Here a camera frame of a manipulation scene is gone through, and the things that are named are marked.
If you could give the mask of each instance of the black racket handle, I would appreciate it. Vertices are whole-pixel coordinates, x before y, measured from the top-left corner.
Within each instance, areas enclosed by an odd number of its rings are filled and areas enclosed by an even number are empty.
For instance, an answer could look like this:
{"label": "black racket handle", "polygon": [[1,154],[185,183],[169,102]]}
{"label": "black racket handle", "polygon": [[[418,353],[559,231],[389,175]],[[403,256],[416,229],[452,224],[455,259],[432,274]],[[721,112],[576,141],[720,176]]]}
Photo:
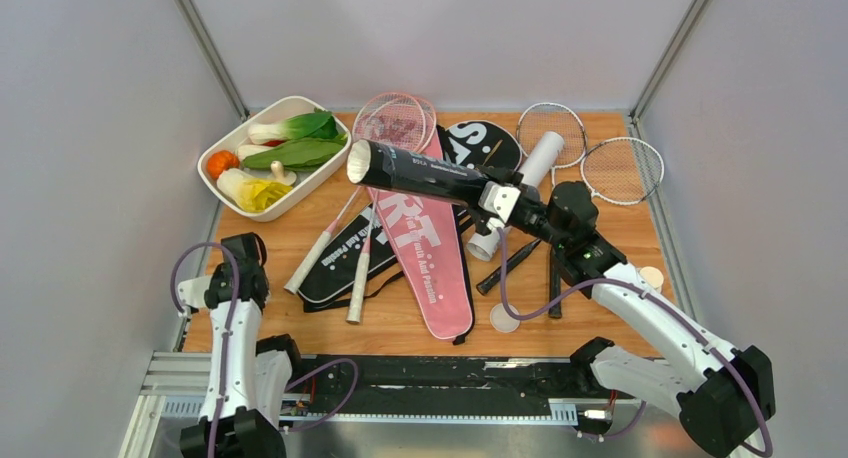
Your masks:
{"label": "black racket handle", "polygon": [[[510,256],[509,259],[506,260],[506,272],[509,273],[510,271],[514,270],[516,266],[520,265],[522,261],[524,261],[528,256],[530,256],[531,253],[533,253],[533,250],[535,250],[541,242],[542,240],[537,238],[531,241],[530,243],[527,243],[526,245],[522,246],[520,250],[513,253],[512,256]],[[501,268],[497,267],[495,271],[489,274],[489,276],[483,278],[483,281],[477,283],[476,288],[481,295],[485,295],[500,282]]]}
{"label": "black racket handle", "polygon": [[[554,249],[548,254],[548,302],[554,301],[562,293],[562,279],[556,269],[556,256]],[[548,316],[558,320],[562,318],[562,302],[557,303],[548,310]]]}

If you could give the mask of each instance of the wooden table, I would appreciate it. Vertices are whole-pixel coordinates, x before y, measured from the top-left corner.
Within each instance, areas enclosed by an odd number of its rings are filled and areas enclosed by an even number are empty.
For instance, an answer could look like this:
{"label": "wooden table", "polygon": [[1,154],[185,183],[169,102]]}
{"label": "wooden table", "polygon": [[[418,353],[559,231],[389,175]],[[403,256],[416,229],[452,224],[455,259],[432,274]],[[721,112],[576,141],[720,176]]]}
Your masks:
{"label": "wooden table", "polygon": [[[350,128],[353,127],[355,114],[340,113],[338,116]],[[514,131],[518,118],[518,113],[440,113],[438,121],[443,126],[450,126],[459,121],[482,119]],[[586,126],[590,146],[607,138],[627,136],[619,114],[585,113],[580,118]],[[558,171],[557,179],[580,180],[579,167]],[[268,246],[265,269],[271,282],[272,299],[265,308],[259,330],[260,338],[288,333],[297,342],[301,353],[316,354],[564,357],[591,338],[603,336],[638,355],[656,356],[656,351],[626,323],[579,294],[563,302],[564,317],[561,320],[553,320],[545,315],[523,322],[513,333],[496,331],[489,323],[489,311],[499,302],[500,293],[492,290],[487,296],[482,296],[473,289],[473,285],[488,275],[498,262],[482,262],[470,254],[468,264],[477,321],[474,331],[463,345],[454,346],[430,335],[405,280],[389,285],[378,297],[366,300],[363,323],[359,326],[345,322],[347,309],[303,313],[301,300],[284,291],[283,285],[353,189],[342,166],[307,198],[270,223],[257,223],[239,216],[229,208],[224,209],[216,233],[217,241],[253,231]],[[540,192],[547,199],[550,180],[543,180]],[[360,196],[356,209],[367,203],[365,195]],[[596,199],[595,204],[600,209],[598,230],[636,266],[657,267],[668,278],[648,205],[642,203],[622,207],[600,199]],[[348,214],[346,219],[350,219],[354,213],[350,211]],[[464,241],[472,233],[473,229],[468,230]],[[530,237],[520,232],[511,233],[508,240],[510,253],[529,241]],[[211,253],[207,272],[211,273],[220,260],[220,253]],[[399,265],[394,265],[369,282],[369,290],[399,270]],[[542,245],[510,273],[507,280],[510,303],[523,313],[545,304],[547,273],[547,247]],[[666,297],[674,299],[668,281],[664,292]],[[184,350],[209,351],[210,348],[209,319],[204,313],[199,313],[192,319]]]}

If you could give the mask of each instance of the shuttlecock tube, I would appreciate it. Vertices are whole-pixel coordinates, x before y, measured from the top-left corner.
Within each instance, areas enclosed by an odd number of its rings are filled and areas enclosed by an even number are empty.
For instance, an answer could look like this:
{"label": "shuttlecock tube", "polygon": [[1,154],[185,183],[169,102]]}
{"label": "shuttlecock tube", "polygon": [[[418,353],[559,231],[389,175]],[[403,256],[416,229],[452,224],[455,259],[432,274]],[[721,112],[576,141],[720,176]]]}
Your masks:
{"label": "shuttlecock tube", "polygon": [[[565,146],[565,140],[559,133],[547,131],[530,155],[524,160],[524,163],[518,169],[524,177],[521,182],[528,186],[539,186],[542,178],[550,171],[551,166],[557,159],[557,155]],[[495,251],[500,244],[500,237],[497,233],[489,233],[488,235],[479,235],[475,233],[466,248],[475,258],[483,261],[491,261],[495,256]]]}

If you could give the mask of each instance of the yellow vegetable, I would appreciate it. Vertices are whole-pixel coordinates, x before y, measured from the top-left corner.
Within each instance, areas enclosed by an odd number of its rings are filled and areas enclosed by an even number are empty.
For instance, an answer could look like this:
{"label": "yellow vegetable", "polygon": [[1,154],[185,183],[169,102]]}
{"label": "yellow vegetable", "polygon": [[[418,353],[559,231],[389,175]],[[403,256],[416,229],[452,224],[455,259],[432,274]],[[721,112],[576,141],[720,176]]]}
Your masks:
{"label": "yellow vegetable", "polygon": [[292,190],[278,181],[262,180],[237,168],[221,173],[218,189],[244,211],[260,213]]}

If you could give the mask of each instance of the wooden tabletop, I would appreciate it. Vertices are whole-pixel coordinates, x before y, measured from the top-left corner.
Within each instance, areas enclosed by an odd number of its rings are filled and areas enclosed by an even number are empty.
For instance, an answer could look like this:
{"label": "wooden tabletop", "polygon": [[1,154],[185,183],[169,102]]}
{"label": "wooden tabletop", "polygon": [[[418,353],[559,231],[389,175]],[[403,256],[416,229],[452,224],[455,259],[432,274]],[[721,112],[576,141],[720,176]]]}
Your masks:
{"label": "wooden tabletop", "polygon": [[[339,113],[337,116],[353,128],[355,114]],[[451,126],[470,119],[488,120],[514,132],[518,118],[518,113],[440,113],[438,121],[443,126]],[[586,126],[590,146],[607,138],[627,136],[619,114],[584,113],[580,114],[580,118]],[[557,180],[579,181],[579,167],[558,171]],[[336,206],[328,204],[344,203],[353,189],[342,166],[312,194],[270,223],[257,223],[224,208],[216,233],[217,241],[252,231],[258,233],[268,247],[265,270],[271,283],[272,298],[265,308],[260,338],[288,333],[305,354],[564,357],[586,341],[603,336],[638,355],[656,356],[656,351],[620,318],[580,294],[564,300],[564,317],[561,320],[544,315],[521,323],[512,333],[496,331],[489,323],[489,311],[499,303],[500,293],[495,289],[482,296],[473,285],[497,266],[499,262],[495,260],[500,254],[488,263],[467,255],[477,319],[474,331],[463,345],[454,346],[430,335],[405,280],[389,285],[379,296],[366,300],[363,322],[358,326],[345,322],[347,309],[303,313],[301,300],[284,291],[283,285],[321,231],[338,213]],[[543,180],[540,193],[542,197],[550,194],[550,180]],[[654,266],[662,270],[667,280],[663,292],[667,298],[674,300],[648,205],[623,207],[600,199],[595,199],[594,203],[600,210],[598,230],[636,266]],[[356,209],[366,204],[365,195],[360,194]],[[348,214],[348,220],[354,216],[352,211]],[[473,229],[466,231],[464,241],[472,233]],[[530,240],[520,232],[510,233],[510,254]],[[220,253],[211,253],[207,272],[211,273],[220,261]],[[394,265],[371,280],[368,291],[399,270],[400,266]],[[510,303],[522,313],[544,305],[547,301],[547,273],[547,247],[542,245],[510,273],[507,280]],[[192,319],[184,351],[209,351],[210,348],[209,319],[201,312]]]}

